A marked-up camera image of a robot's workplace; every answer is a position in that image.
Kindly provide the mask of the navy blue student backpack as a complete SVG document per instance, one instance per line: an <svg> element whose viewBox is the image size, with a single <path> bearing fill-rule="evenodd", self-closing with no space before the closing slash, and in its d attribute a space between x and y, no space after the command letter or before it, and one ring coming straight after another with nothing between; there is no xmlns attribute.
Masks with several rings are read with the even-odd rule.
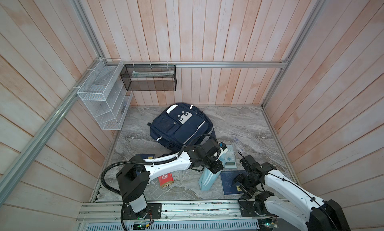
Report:
<svg viewBox="0 0 384 231"><path fill-rule="evenodd" d="M171 154L178 153L182 146L204 144L216 137L209 117L198 107L184 102L170 105L147 125L150 136Z"/></svg>

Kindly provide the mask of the light green calculator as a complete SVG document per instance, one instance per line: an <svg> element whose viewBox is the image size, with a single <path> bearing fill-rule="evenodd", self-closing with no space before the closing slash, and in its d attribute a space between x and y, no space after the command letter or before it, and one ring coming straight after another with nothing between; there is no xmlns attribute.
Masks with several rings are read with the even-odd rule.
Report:
<svg viewBox="0 0 384 231"><path fill-rule="evenodd" d="M236 156L232 145L227 145L227 152L225 153L224 164L226 169L236 169Z"/></svg>

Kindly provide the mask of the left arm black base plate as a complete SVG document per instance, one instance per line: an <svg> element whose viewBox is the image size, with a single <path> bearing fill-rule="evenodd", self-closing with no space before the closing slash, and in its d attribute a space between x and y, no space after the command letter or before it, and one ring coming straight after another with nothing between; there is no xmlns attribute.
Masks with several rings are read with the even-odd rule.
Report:
<svg viewBox="0 0 384 231"><path fill-rule="evenodd" d="M157 220L161 218L162 204L161 203L149 203L147 207L135 213L129 204L122 206L121 218L125 220Z"/></svg>

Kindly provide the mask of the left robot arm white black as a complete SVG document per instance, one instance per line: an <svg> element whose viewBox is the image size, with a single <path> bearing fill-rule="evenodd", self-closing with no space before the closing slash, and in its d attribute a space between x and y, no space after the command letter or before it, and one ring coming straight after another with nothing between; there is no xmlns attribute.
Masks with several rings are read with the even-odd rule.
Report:
<svg viewBox="0 0 384 231"><path fill-rule="evenodd" d="M199 167L217 174L224 169L220 157L227 151L226 144L209 139L202 145L182 146L177 154L154 161L135 156L116 174L123 203L128 204L135 214L143 212L148 207L144 191L152 180Z"/></svg>

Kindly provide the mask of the blue book yellow spine label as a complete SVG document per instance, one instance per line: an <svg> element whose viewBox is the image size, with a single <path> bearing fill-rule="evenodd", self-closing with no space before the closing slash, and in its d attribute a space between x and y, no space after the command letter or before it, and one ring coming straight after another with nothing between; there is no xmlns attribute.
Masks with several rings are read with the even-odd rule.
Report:
<svg viewBox="0 0 384 231"><path fill-rule="evenodd" d="M155 155L154 154L138 154L138 156L141 158L141 159L154 159L155 158Z"/></svg>

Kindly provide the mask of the blue book yellow front label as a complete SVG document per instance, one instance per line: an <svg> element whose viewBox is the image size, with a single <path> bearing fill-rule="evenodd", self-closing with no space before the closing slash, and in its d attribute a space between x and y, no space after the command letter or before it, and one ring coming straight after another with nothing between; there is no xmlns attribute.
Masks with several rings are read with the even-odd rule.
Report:
<svg viewBox="0 0 384 231"><path fill-rule="evenodd" d="M239 195L244 192L240 189L240 184L234 183L235 178L240 175L247 175L246 171L222 171L220 174L223 192L225 196L228 195Z"/></svg>

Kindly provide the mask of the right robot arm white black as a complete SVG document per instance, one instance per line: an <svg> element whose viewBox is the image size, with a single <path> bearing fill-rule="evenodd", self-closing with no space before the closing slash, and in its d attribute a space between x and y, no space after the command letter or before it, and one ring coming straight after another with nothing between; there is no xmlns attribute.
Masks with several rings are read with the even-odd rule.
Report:
<svg viewBox="0 0 384 231"><path fill-rule="evenodd" d="M295 184L269 163L259 164L252 156L240 163L247 175L239 174L244 197L239 205L249 215L280 217L301 231L349 231L342 207L325 201Z"/></svg>

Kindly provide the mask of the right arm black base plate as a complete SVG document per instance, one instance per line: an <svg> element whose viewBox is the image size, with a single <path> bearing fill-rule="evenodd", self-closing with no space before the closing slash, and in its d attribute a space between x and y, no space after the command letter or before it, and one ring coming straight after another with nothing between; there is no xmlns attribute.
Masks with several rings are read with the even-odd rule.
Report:
<svg viewBox="0 0 384 231"><path fill-rule="evenodd" d="M242 217L259 217L259 218L277 217L276 215L269 213L264 203L261 201L240 200L238 201L238 204L240 206Z"/></svg>

